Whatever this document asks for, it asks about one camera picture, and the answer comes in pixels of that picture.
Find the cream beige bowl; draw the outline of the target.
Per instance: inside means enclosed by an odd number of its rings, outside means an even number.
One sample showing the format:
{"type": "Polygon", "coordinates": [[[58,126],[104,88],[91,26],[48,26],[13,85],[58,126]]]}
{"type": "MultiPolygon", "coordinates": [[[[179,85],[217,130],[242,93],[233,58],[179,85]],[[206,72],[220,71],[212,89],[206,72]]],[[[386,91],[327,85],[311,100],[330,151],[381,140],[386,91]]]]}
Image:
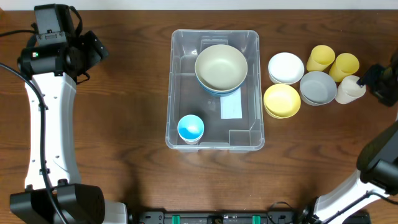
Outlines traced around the cream beige bowl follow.
{"type": "Polygon", "coordinates": [[[195,75],[206,87],[228,91],[238,87],[247,77],[245,56],[230,45],[212,45],[203,50],[195,62],[195,75]]]}

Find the yellow cup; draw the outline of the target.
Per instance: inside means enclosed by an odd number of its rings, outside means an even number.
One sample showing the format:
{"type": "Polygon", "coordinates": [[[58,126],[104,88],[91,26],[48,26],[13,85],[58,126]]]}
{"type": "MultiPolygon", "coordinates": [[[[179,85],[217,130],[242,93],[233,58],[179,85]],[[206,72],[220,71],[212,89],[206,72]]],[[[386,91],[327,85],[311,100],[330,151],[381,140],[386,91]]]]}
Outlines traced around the yellow cup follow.
{"type": "Polygon", "coordinates": [[[329,71],[329,76],[339,83],[345,77],[356,73],[359,70],[359,60],[350,53],[342,53],[337,56],[329,71]]]}
{"type": "Polygon", "coordinates": [[[324,71],[335,60],[334,50],[327,45],[314,47],[308,58],[306,69],[312,71],[324,71]]]}

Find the white small bowl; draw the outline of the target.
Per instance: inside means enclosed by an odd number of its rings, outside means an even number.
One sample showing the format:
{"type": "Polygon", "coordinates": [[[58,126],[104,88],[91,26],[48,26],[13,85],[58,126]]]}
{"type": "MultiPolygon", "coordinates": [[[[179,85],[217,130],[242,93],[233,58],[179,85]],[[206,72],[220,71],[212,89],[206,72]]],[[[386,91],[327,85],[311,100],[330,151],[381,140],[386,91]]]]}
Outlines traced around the white small bowl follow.
{"type": "Polygon", "coordinates": [[[268,63],[269,78],[275,84],[297,83],[303,77],[304,71],[302,60],[289,52],[275,54],[268,63]]]}

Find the pink cup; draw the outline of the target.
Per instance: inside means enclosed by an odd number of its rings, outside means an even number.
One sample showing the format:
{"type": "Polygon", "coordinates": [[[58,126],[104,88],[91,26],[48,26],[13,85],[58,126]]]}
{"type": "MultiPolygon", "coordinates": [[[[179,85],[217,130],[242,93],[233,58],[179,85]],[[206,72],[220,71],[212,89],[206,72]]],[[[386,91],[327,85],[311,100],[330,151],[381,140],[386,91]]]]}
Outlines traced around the pink cup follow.
{"type": "Polygon", "coordinates": [[[187,143],[188,145],[194,145],[194,144],[198,144],[200,139],[195,139],[195,140],[184,139],[183,141],[185,143],[187,143]]]}

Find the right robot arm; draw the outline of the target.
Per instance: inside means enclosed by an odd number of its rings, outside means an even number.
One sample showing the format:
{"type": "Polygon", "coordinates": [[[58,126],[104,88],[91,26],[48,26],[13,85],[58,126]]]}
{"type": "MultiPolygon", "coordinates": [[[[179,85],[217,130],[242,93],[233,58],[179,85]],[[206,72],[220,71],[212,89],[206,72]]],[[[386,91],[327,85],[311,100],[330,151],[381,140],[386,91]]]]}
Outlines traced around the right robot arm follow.
{"type": "MultiPolygon", "coordinates": [[[[386,67],[375,64],[361,78],[344,78],[336,99],[343,104],[362,90],[369,90],[386,106],[397,103],[397,54],[386,67]]],[[[397,195],[397,123],[369,142],[358,157],[354,173],[303,209],[296,223],[354,223],[351,215],[376,200],[390,202],[391,195],[397,195]]]]}

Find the cream white cup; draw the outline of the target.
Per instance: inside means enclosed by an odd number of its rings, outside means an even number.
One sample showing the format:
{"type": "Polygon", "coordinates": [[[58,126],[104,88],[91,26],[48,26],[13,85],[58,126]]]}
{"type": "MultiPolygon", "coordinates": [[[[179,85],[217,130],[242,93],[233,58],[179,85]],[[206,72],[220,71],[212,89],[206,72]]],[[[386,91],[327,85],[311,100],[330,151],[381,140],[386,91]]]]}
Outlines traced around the cream white cup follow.
{"type": "Polygon", "coordinates": [[[357,84],[359,77],[355,75],[347,76],[339,84],[335,100],[342,105],[351,103],[354,100],[362,97],[366,92],[365,86],[357,84]]]}

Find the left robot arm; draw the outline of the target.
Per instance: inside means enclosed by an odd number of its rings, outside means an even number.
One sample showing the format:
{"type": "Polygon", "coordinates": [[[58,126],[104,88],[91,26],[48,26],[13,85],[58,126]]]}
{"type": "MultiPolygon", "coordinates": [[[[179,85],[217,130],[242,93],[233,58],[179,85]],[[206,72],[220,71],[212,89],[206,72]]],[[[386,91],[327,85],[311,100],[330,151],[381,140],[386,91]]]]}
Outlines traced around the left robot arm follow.
{"type": "Polygon", "coordinates": [[[25,223],[127,223],[127,206],[82,184],[75,159],[78,77],[109,53],[93,32],[73,23],[74,7],[48,4],[34,12],[33,35],[16,70],[29,98],[30,162],[24,191],[10,196],[11,212],[25,223]]]}

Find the yellow small bowl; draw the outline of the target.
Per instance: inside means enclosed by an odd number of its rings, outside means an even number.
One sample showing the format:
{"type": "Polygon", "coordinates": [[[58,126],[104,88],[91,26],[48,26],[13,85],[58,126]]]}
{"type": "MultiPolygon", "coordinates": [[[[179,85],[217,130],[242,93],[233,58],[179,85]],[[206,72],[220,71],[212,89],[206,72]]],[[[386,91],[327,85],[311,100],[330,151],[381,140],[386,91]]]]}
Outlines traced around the yellow small bowl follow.
{"type": "Polygon", "coordinates": [[[298,91],[286,84],[274,84],[264,93],[263,103],[268,115],[277,119],[294,116],[301,107],[298,91]]]}

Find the light blue cup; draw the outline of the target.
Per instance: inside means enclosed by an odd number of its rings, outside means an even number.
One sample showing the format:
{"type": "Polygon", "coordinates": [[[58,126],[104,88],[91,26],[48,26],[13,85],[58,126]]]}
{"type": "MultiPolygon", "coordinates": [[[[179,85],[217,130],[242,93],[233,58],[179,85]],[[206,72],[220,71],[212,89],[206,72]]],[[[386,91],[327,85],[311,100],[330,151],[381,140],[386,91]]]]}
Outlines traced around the light blue cup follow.
{"type": "Polygon", "coordinates": [[[202,119],[194,114],[188,114],[180,119],[177,125],[178,135],[184,140],[201,139],[205,132],[202,119]]]}

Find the grey small bowl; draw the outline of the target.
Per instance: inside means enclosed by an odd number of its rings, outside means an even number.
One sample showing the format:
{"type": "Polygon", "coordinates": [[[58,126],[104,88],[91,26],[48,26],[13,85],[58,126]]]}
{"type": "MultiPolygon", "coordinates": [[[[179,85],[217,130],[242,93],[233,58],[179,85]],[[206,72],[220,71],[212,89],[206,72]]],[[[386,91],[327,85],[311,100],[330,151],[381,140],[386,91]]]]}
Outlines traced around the grey small bowl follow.
{"type": "Polygon", "coordinates": [[[308,105],[328,104],[335,99],[336,93],[335,81],[324,72],[308,72],[300,81],[300,96],[308,105]]]}

